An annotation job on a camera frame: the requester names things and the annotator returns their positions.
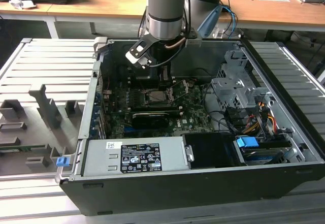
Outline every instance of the power supply label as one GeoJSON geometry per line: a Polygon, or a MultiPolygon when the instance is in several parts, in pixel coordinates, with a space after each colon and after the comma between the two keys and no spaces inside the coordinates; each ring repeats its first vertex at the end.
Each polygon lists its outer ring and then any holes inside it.
{"type": "Polygon", "coordinates": [[[161,171],[159,144],[133,144],[121,146],[121,172],[161,171]]]}

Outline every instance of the gray fixture block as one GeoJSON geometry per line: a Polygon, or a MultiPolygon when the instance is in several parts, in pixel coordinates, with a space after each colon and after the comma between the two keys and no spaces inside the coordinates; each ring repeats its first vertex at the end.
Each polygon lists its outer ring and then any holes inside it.
{"type": "Polygon", "coordinates": [[[6,120],[18,119],[17,112],[24,110],[18,100],[4,100],[0,106],[0,113],[6,120]]]}
{"type": "Polygon", "coordinates": [[[3,139],[0,138],[0,147],[4,146],[17,146],[20,145],[20,139],[18,137],[12,139],[3,139]]]}
{"type": "Polygon", "coordinates": [[[67,101],[64,109],[66,110],[68,117],[72,115],[79,116],[82,114],[78,101],[67,101]]]}
{"type": "Polygon", "coordinates": [[[67,154],[70,154],[70,152],[67,147],[64,147],[62,155],[67,155],[67,154]]]}
{"type": "Polygon", "coordinates": [[[44,84],[34,84],[30,87],[28,94],[36,99],[40,107],[40,114],[44,117],[43,119],[47,122],[50,128],[55,129],[60,126],[60,121],[56,118],[57,112],[53,107],[53,104],[50,104],[46,98],[45,90],[46,87],[44,84]]]}
{"type": "Polygon", "coordinates": [[[44,147],[31,148],[30,150],[35,154],[49,155],[52,148],[49,144],[46,144],[44,147]]]}
{"type": "Polygon", "coordinates": [[[55,116],[58,116],[59,114],[60,114],[60,112],[59,112],[59,110],[58,110],[58,108],[57,108],[57,106],[56,106],[56,104],[55,104],[55,101],[54,101],[54,99],[48,99],[49,100],[49,104],[50,104],[50,107],[51,107],[51,109],[54,111],[54,113],[55,113],[55,116]]]}
{"type": "Polygon", "coordinates": [[[44,169],[44,168],[47,168],[49,166],[49,163],[46,161],[46,159],[43,156],[39,156],[39,157],[28,157],[26,159],[25,164],[31,170],[44,169]]]}
{"type": "Polygon", "coordinates": [[[59,152],[57,152],[57,149],[55,147],[52,148],[50,159],[51,161],[56,164],[56,160],[60,157],[59,152]]]}
{"type": "Polygon", "coordinates": [[[8,122],[0,124],[0,132],[14,132],[26,129],[27,126],[24,122],[8,122]]]}

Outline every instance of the cable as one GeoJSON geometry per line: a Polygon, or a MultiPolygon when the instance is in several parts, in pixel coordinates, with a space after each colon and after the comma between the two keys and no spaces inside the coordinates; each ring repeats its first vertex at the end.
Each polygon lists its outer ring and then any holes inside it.
{"type": "Polygon", "coordinates": [[[183,37],[183,38],[181,38],[179,41],[177,41],[177,42],[176,42],[175,44],[173,44],[173,45],[165,45],[165,48],[168,49],[168,50],[170,50],[170,49],[174,49],[175,47],[177,47],[177,46],[183,44],[185,40],[186,40],[186,38],[183,37]]]}
{"type": "Polygon", "coordinates": [[[225,7],[225,6],[222,6],[222,7],[225,8],[225,9],[229,12],[229,14],[231,15],[232,20],[233,20],[233,29],[232,29],[230,35],[227,35],[227,36],[228,36],[228,39],[230,39],[230,37],[232,36],[233,32],[234,32],[235,29],[236,29],[236,26],[237,26],[236,19],[238,20],[238,17],[237,17],[237,15],[236,15],[233,11],[231,11],[229,8],[227,8],[227,7],[225,7]]]}
{"type": "Polygon", "coordinates": [[[159,63],[159,64],[156,64],[156,65],[149,65],[148,67],[149,67],[149,68],[158,68],[158,67],[161,67],[161,66],[165,65],[166,63],[168,63],[168,62],[170,62],[172,59],[174,59],[176,56],[178,56],[178,54],[182,51],[182,49],[183,49],[183,47],[181,46],[181,47],[178,49],[178,51],[177,51],[174,55],[172,55],[169,59],[167,59],[167,60],[165,60],[165,61],[163,61],[163,62],[161,62],[161,63],[159,63]]]}
{"type": "Polygon", "coordinates": [[[140,37],[140,32],[142,31],[141,29],[142,29],[142,26],[143,26],[143,22],[146,19],[146,14],[147,14],[147,8],[144,10],[144,13],[143,13],[141,21],[140,21],[140,25],[139,25],[139,28],[138,28],[138,37],[140,37]]]}
{"type": "Polygon", "coordinates": [[[193,71],[195,71],[195,70],[202,70],[202,71],[206,72],[206,74],[208,74],[211,78],[214,77],[214,76],[212,76],[212,74],[209,73],[205,68],[194,68],[193,71]]]}
{"type": "Polygon", "coordinates": [[[187,1],[188,1],[188,31],[187,31],[187,34],[189,34],[192,29],[191,0],[187,0],[187,1]]]}
{"type": "Polygon", "coordinates": [[[321,44],[321,46],[316,50],[316,52],[313,54],[313,56],[310,58],[308,64],[306,65],[306,67],[309,67],[310,63],[313,61],[315,55],[320,51],[320,49],[323,47],[323,45],[325,44],[325,40],[324,42],[321,44]]]}

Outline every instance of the blue latch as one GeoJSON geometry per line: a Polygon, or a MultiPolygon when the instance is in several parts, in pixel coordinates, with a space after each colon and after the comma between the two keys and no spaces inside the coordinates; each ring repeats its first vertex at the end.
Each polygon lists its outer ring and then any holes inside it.
{"type": "Polygon", "coordinates": [[[236,141],[239,147],[259,147],[255,137],[240,137],[236,141]]]}
{"type": "Polygon", "coordinates": [[[57,167],[68,167],[70,165],[70,156],[61,156],[56,160],[57,167]]]}

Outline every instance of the black cable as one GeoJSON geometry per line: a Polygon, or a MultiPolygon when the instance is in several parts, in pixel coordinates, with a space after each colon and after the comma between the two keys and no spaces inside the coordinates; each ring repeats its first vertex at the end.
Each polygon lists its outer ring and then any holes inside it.
{"type": "Polygon", "coordinates": [[[156,65],[149,65],[148,67],[149,67],[149,68],[158,68],[158,67],[161,67],[161,66],[165,65],[166,63],[168,63],[168,62],[170,62],[172,59],[174,59],[176,56],[178,56],[178,54],[182,51],[183,47],[184,47],[184,46],[181,46],[181,47],[178,49],[178,51],[177,51],[174,55],[172,55],[169,59],[167,59],[167,60],[165,60],[165,61],[163,61],[163,62],[161,62],[161,63],[159,63],[159,64],[156,64],[156,65]]]}
{"type": "Polygon", "coordinates": [[[206,74],[208,74],[211,78],[214,77],[214,76],[213,76],[211,73],[209,73],[205,68],[194,68],[193,71],[195,71],[195,70],[202,70],[202,71],[206,72],[206,74]]]}
{"type": "Polygon", "coordinates": [[[191,19],[191,0],[188,0],[188,34],[191,32],[192,19],[191,19]]]}
{"type": "Polygon", "coordinates": [[[309,67],[310,63],[313,61],[315,55],[320,51],[320,49],[323,47],[323,45],[325,44],[325,41],[321,44],[321,46],[316,50],[316,52],[313,54],[313,56],[310,58],[308,64],[306,65],[306,67],[309,67]]]}
{"type": "Polygon", "coordinates": [[[141,27],[143,25],[143,22],[144,22],[145,18],[146,18],[146,14],[147,14],[147,8],[144,10],[144,13],[143,13],[141,21],[140,21],[140,25],[139,25],[139,28],[138,28],[138,37],[140,37],[140,29],[141,29],[141,27]]]}

